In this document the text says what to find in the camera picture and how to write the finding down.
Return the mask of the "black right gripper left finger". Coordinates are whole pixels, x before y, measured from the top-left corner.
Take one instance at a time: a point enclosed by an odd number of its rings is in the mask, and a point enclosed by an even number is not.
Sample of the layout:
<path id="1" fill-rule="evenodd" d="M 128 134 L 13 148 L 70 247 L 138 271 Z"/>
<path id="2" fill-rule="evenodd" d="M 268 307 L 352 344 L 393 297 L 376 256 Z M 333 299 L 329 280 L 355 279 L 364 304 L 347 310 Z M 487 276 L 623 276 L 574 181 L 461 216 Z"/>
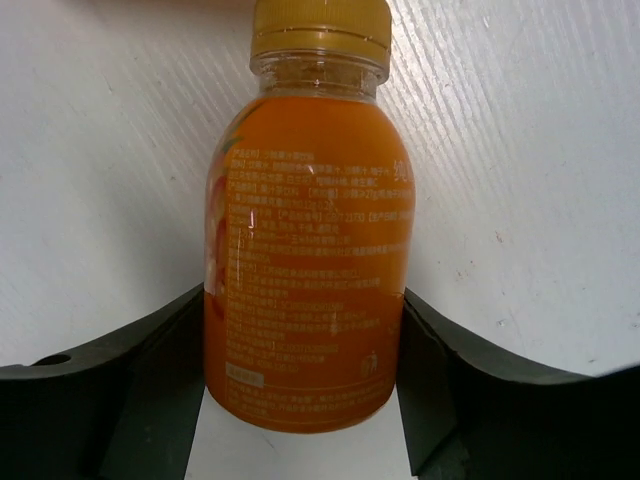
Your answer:
<path id="1" fill-rule="evenodd" d="M 204 393 L 203 289 L 1 369 L 4 479 L 183 479 Z"/>

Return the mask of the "orange juice bottle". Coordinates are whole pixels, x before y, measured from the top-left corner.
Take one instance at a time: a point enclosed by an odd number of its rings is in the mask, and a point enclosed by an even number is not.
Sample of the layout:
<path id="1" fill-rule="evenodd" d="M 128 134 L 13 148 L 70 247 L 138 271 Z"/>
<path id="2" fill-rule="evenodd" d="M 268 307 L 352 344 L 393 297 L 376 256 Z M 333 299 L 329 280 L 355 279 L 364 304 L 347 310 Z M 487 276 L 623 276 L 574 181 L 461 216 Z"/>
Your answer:
<path id="1" fill-rule="evenodd" d="M 376 102 L 384 1 L 259 1 L 259 91 L 227 127 L 205 201 L 204 376 L 250 424 L 356 425 L 395 384 L 415 211 L 411 162 Z"/>

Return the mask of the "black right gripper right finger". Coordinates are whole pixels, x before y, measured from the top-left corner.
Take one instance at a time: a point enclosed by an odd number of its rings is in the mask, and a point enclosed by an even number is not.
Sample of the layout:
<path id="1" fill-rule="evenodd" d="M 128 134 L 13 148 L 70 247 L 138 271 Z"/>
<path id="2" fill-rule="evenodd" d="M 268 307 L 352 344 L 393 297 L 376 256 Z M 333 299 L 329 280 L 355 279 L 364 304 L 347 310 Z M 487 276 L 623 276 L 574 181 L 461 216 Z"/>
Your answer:
<path id="1" fill-rule="evenodd" d="M 397 393 L 420 479 L 635 479 L 639 370 L 589 377 L 507 351 L 413 292 Z"/>

